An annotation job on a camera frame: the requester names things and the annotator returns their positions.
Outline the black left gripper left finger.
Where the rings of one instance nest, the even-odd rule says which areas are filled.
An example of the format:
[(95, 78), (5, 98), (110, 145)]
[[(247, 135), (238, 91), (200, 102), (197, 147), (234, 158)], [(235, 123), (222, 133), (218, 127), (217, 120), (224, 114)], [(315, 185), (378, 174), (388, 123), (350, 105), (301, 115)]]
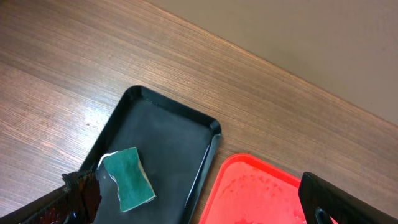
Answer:
[(1, 217), (3, 224), (90, 224), (101, 203), (100, 183), (91, 171), (63, 174), (65, 185)]

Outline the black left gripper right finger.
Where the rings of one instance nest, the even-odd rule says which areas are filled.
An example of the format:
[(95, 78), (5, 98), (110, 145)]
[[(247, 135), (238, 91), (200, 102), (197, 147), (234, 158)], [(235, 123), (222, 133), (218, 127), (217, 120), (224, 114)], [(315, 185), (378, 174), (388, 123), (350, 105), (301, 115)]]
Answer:
[(311, 173), (303, 173), (299, 199), (309, 224), (397, 224), (397, 219)]

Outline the green yellow sponge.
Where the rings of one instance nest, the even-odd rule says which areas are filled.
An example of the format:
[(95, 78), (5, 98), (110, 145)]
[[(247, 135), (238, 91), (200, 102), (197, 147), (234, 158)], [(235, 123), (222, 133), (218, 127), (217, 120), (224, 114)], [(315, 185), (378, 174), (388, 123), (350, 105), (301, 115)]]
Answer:
[(100, 164), (116, 183), (120, 211), (128, 212), (156, 198), (136, 147), (107, 153)]

